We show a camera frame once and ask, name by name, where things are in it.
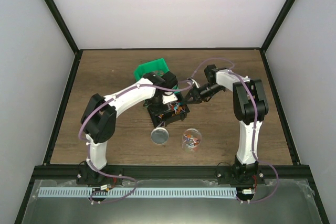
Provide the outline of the black bin with lollipops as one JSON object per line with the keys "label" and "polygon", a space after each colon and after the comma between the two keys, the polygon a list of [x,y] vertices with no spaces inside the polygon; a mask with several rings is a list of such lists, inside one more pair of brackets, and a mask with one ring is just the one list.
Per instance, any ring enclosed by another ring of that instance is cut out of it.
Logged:
{"label": "black bin with lollipops", "polygon": [[[176,93],[176,96],[178,97],[178,100],[176,102],[181,104],[181,101],[183,99],[182,94]],[[150,115],[150,118],[152,120],[152,124],[154,127],[158,126],[168,126],[171,123],[174,123],[176,121],[183,121],[186,119],[187,114],[190,112],[187,105],[181,105],[182,106],[182,112],[179,115],[172,115],[172,114],[161,114],[161,115]]]}

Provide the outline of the green bin with lollipops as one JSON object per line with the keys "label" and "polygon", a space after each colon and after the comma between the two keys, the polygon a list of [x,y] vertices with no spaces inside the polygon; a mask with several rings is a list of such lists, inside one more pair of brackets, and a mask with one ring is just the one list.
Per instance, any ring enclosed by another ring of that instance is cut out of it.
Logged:
{"label": "green bin with lollipops", "polygon": [[173,88],[172,88],[172,93],[179,93],[180,91],[179,91],[179,86],[178,86],[178,84],[176,84]]}

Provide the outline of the silver metal jar lid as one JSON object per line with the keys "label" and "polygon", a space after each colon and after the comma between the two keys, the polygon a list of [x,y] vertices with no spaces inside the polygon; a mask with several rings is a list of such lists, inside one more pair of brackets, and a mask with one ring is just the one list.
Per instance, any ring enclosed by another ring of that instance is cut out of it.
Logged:
{"label": "silver metal jar lid", "polygon": [[162,145],[165,144],[169,139],[169,132],[164,127],[156,127],[152,130],[150,138],[153,143]]}

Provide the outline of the green bin with star candies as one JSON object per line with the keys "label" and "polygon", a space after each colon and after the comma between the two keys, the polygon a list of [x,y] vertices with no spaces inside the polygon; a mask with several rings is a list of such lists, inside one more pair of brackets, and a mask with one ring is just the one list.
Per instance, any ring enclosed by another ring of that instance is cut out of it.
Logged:
{"label": "green bin with star candies", "polygon": [[146,73],[154,72],[162,76],[168,71],[169,68],[165,60],[161,58],[138,65],[134,71],[134,77],[136,81],[139,81]]}

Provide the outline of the clear plastic jar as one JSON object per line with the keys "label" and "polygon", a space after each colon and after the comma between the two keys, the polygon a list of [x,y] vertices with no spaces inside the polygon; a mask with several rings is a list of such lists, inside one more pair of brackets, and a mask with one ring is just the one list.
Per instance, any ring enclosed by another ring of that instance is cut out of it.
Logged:
{"label": "clear plastic jar", "polygon": [[189,128],[182,134],[182,149],[186,152],[196,152],[202,142],[199,130]]}

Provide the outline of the silver metal scoop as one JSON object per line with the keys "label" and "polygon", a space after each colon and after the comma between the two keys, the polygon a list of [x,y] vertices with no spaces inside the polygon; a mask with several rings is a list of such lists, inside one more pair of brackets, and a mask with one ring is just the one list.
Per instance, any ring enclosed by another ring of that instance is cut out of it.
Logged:
{"label": "silver metal scoop", "polygon": [[168,103],[167,104],[167,110],[164,111],[166,114],[172,114],[172,115],[179,115],[182,112],[182,106],[180,103]]}

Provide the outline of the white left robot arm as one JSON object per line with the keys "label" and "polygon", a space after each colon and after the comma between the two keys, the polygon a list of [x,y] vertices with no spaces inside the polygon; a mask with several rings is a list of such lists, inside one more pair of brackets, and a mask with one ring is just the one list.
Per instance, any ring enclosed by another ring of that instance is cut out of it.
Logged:
{"label": "white left robot arm", "polygon": [[143,102],[154,126],[177,121],[179,113],[173,105],[182,101],[177,84],[170,71],[161,76],[148,72],[121,91],[104,97],[94,94],[80,120],[78,137],[85,141],[88,156],[79,170],[79,178],[90,178],[95,184],[106,180],[107,142],[115,133],[117,118],[131,107]]}

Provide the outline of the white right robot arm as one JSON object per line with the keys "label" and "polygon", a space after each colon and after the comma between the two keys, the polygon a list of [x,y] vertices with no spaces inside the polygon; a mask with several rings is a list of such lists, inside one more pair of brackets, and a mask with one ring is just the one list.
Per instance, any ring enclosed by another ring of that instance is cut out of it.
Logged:
{"label": "white right robot arm", "polygon": [[220,91],[233,93],[233,110],[239,122],[239,146],[232,165],[235,181],[244,184],[257,174],[259,131],[269,111],[263,83],[243,77],[227,68],[208,65],[204,69],[207,83],[199,85],[194,77],[188,78],[192,84],[184,97],[184,104],[208,102]]}

